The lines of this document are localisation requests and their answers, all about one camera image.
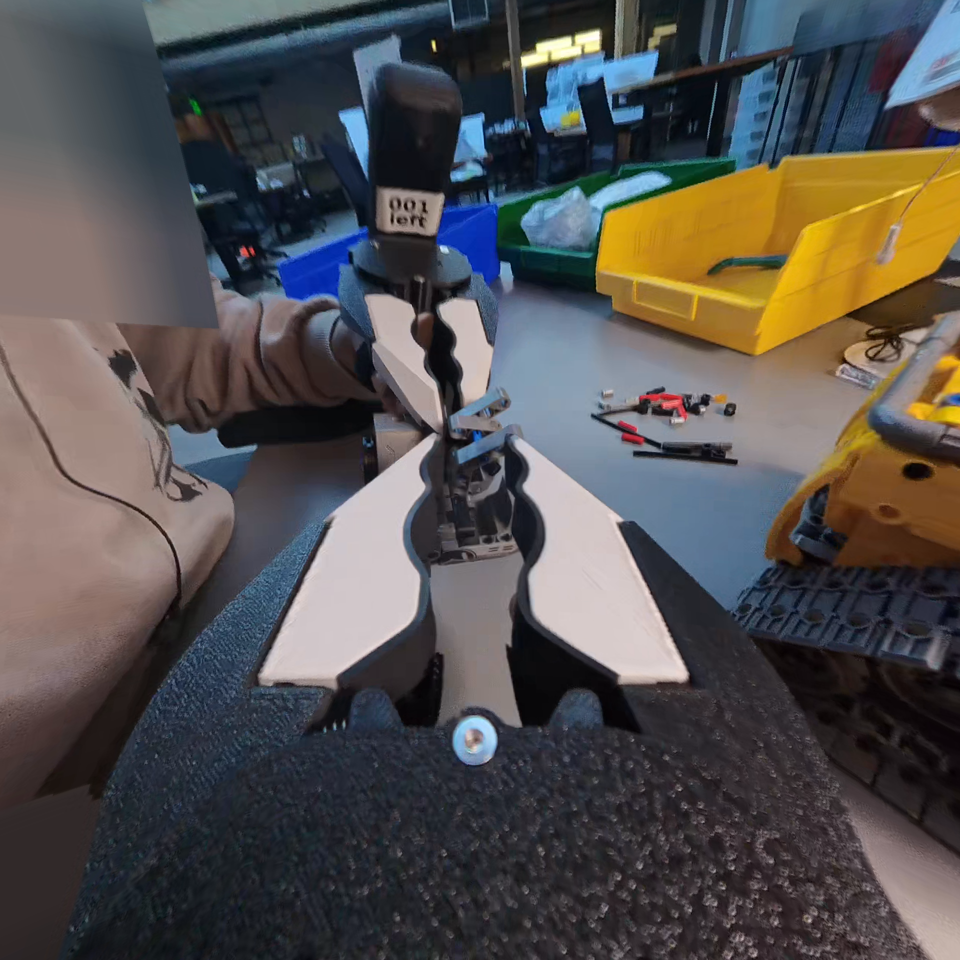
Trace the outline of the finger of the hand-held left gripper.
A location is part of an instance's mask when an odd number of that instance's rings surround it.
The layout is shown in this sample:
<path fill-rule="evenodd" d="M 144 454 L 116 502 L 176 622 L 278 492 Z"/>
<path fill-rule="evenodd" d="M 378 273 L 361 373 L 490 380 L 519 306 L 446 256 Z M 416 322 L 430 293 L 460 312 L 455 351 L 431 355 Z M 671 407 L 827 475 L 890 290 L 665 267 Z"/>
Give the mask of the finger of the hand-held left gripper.
<path fill-rule="evenodd" d="M 391 294 L 366 294 L 364 302 L 373 332 L 371 354 L 376 374 L 422 428 L 442 433 L 439 388 L 426 368 L 426 350 L 415 336 L 413 305 Z"/>
<path fill-rule="evenodd" d="M 489 388 L 494 347 L 474 299 L 450 298 L 442 302 L 438 320 L 451 337 L 446 356 L 452 365 L 454 409 L 464 409 L 479 401 Z"/>

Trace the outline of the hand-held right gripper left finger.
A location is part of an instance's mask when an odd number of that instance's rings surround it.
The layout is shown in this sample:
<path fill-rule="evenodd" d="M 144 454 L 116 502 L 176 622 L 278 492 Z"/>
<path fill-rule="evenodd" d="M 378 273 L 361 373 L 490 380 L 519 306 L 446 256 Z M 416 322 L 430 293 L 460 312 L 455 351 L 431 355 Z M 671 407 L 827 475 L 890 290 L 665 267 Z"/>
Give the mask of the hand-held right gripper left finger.
<path fill-rule="evenodd" d="M 436 651 L 430 561 L 443 442 L 422 439 L 325 522 L 260 687 L 415 687 Z"/>

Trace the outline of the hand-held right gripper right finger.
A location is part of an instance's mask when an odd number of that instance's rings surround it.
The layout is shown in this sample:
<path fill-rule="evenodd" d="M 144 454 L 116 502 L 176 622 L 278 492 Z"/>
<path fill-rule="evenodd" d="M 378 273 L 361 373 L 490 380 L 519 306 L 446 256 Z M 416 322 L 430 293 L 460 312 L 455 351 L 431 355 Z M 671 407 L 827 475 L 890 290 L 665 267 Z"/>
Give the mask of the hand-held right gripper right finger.
<path fill-rule="evenodd" d="M 505 465 L 525 623 L 617 685 L 686 685 L 623 518 L 519 436 L 507 440 Z"/>

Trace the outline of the grey brick engine assembly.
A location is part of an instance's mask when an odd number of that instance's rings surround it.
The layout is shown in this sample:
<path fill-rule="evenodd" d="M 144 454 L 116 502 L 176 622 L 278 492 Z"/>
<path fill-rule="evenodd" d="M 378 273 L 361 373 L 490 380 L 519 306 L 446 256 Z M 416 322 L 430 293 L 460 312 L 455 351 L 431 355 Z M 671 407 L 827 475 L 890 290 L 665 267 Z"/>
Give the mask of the grey brick engine assembly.
<path fill-rule="evenodd" d="M 425 538 L 426 565 L 452 566 L 516 553 L 514 498 L 505 480 L 505 444 L 514 424 L 499 416 L 510 406 L 501 387 L 489 388 L 450 414 L 441 450 L 430 462 L 437 530 Z"/>

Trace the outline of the yellow brick-built vehicle model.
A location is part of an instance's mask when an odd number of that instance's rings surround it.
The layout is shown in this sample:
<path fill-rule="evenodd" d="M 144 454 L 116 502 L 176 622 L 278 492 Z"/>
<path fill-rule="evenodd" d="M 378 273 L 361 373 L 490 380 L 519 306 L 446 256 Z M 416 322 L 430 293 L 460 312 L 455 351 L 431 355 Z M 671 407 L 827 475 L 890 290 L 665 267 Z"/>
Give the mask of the yellow brick-built vehicle model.
<path fill-rule="evenodd" d="M 959 851 L 959 317 L 798 486 L 731 613 L 827 756 Z"/>

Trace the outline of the person's left forearm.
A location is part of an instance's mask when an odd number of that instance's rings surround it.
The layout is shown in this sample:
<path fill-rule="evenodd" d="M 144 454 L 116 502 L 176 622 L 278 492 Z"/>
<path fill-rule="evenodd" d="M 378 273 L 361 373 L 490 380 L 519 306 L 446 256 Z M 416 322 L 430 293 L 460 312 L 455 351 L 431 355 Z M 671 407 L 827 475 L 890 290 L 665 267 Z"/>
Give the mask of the person's left forearm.
<path fill-rule="evenodd" d="M 334 297 L 249 298 L 211 284 L 216 329 L 119 326 L 165 426 L 203 433 L 243 413 L 358 401 L 330 346 Z"/>

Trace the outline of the grey desk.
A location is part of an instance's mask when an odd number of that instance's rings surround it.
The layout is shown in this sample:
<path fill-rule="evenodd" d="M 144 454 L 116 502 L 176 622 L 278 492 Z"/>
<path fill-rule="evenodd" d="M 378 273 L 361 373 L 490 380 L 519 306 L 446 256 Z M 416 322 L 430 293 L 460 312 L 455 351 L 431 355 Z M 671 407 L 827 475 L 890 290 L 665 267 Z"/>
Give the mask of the grey desk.
<path fill-rule="evenodd" d="M 838 354 L 861 324 L 836 320 L 758 358 L 693 342 L 615 315 L 606 297 L 510 280 L 494 284 L 499 327 L 492 380 L 511 405 L 506 423 L 622 519 L 637 523 L 728 609 L 765 567 L 769 528 L 786 499 L 856 412 L 863 390 L 834 376 Z M 592 419 L 599 393 L 618 399 L 664 386 L 725 393 L 734 417 L 710 413 L 678 429 L 691 440 L 732 442 L 727 468 L 635 458 L 615 431 Z M 171 428 L 182 465 L 227 450 L 214 432 Z M 357 436 L 260 447 L 233 495 L 232 541 L 194 608 L 205 627 L 302 531 L 324 519 L 361 483 Z M 519 557 L 441 569 L 438 649 L 444 679 L 439 718 L 468 702 L 488 703 L 518 724 L 503 647 L 469 651 L 469 633 L 506 643 L 507 588 Z M 839 774 L 848 813 L 870 864 L 929 958 L 958 958 L 958 856 Z"/>

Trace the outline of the blue plastic bin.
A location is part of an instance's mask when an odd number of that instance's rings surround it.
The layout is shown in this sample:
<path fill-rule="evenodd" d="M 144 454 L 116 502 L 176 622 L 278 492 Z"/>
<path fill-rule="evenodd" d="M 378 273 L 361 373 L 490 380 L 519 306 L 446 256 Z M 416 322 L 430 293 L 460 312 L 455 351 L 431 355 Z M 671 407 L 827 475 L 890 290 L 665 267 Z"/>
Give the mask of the blue plastic bin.
<path fill-rule="evenodd" d="M 350 263 L 351 249 L 367 236 L 368 231 L 362 227 L 282 259 L 278 274 L 286 296 L 300 301 L 336 296 L 341 268 Z M 463 254 L 473 272 L 487 284 L 498 280 L 498 207 L 494 203 L 447 207 L 440 219 L 438 243 Z"/>

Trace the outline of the green plastic bin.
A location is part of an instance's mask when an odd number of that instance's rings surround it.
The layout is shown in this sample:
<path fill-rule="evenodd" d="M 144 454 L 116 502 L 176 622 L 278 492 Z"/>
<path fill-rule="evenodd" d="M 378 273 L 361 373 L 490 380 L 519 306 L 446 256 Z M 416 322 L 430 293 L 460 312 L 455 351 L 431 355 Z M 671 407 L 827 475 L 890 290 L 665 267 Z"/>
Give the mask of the green plastic bin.
<path fill-rule="evenodd" d="M 567 251 L 549 247 L 530 246 L 521 229 L 521 218 L 537 201 L 554 198 L 572 186 L 580 186 L 591 197 L 594 192 L 611 182 L 630 177 L 643 171 L 659 171 L 673 179 L 668 186 L 631 202 L 619 203 L 602 212 L 601 229 L 595 246 L 588 251 Z M 635 206 L 689 186 L 697 186 L 710 180 L 732 174 L 737 162 L 730 157 L 700 158 L 668 162 L 628 164 L 618 171 L 580 176 L 558 186 L 548 187 L 505 202 L 498 209 L 497 250 L 501 261 L 508 263 L 517 280 L 541 284 L 558 284 L 575 289 L 594 291 L 596 263 L 602 228 L 608 214 Z"/>

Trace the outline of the clear plastic bag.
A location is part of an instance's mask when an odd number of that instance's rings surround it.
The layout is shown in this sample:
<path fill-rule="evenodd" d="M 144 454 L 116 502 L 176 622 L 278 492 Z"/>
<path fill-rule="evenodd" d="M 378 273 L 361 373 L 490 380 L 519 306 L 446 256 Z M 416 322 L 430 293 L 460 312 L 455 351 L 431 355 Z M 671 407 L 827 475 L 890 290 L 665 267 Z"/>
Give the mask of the clear plastic bag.
<path fill-rule="evenodd" d="M 589 197 L 592 210 L 600 213 L 616 205 L 630 203 L 648 194 L 661 191 L 672 186 L 673 178 L 660 171 L 643 171 L 638 174 L 618 178 Z"/>
<path fill-rule="evenodd" d="M 531 247 L 574 253 L 594 248 L 601 223 L 601 209 L 579 185 L 534 202 L 520 218 L 520 228 Z"/>

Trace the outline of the pile of small brick pins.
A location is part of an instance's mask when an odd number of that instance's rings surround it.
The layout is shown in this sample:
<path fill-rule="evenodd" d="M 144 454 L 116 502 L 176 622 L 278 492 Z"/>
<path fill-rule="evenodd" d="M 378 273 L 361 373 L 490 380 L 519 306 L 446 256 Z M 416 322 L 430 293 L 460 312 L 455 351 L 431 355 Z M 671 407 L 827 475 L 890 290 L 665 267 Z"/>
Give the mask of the pile of small brick pins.
<path fill-rule="evenodd" d="M 664 418 L 674 426 L 685 424 L 690 418 L 705 416 L 714 406 L 722 409 L 729 401 L 726 393 L 670 392 L 656 388 L 637 395 L 614 397 L 612 401 L 596 404 L 596 412 L 605 416 L 635 413 L 641 416 Z"/>

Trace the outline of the yellow plastic bin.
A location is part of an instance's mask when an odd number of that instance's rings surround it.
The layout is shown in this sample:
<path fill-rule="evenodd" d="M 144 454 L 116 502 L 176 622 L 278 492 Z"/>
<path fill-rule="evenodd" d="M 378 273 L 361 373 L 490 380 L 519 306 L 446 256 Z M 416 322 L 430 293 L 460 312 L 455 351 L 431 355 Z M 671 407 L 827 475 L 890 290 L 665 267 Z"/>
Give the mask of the yellow plastic bin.
<path fill-rule="evenodd" d="M 614 310 L 765 354 L 934 275 L 958 239 L 958 147 L 790 155 L 606 215 Z M 780 270 L 724 258 L 789 255 Z"/>

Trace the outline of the wooden table with black legs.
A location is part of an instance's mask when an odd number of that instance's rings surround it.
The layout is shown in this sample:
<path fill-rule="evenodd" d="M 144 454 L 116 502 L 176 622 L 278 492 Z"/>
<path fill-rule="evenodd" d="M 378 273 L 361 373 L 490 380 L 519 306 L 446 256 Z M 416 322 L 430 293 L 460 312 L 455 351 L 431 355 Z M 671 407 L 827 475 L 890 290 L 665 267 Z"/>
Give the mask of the wooden table with black legs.
<path fill-rule="evenodd" d="M 611 96 L 614 99 L 626 97 L 644 107 L 643 118 L 630 127 L 630 159 L 639 162 L 651 160 L 657 115 L 650 103 L 657 99 L 673 102 L 677 97 L 687 96 L 690 90 L 697 91 L 706 86 L 711 87 L 711 94 L 708 98 L 710 111 L 705 126 L 704 155 L 709 159 L 721 157 L 735 81 L 771 64 L 783 66 L 792 53 L 793 48 L 787 46 L 759 54 L 735 56 L 716 64 L 687 67 L 643 81 L 618 81 L 607 90 Z"/>

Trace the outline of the grey parts drawer cabinet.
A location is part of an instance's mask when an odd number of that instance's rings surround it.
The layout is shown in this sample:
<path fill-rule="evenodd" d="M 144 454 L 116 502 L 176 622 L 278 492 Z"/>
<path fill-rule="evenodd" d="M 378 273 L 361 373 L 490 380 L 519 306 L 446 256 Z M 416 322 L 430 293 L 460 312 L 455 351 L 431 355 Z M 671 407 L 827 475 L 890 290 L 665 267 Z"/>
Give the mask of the grey parts drawer cabinet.
<path fill-rule="evenodd" d="M 737 172 L 776 164 L 787 153 L 794 121 L 786 119 L 785 108 L 793 66 L 792 58 L 783 57 L 742 78 L 727 149 Z"/>

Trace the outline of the white paper sheet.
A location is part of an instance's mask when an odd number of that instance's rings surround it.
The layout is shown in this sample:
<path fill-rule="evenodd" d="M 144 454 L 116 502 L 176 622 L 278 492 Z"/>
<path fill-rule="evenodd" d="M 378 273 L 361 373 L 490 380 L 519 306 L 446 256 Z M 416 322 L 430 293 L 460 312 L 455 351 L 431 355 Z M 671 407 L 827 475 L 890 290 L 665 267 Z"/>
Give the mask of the white paper sheet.
<path fill-rule="evenodd" d="M 886 377 L 909 360 L 917 347 L 917 342 L 901 337 L 866 340 L 849 346 L 844 352 L 844 362 Z"/>

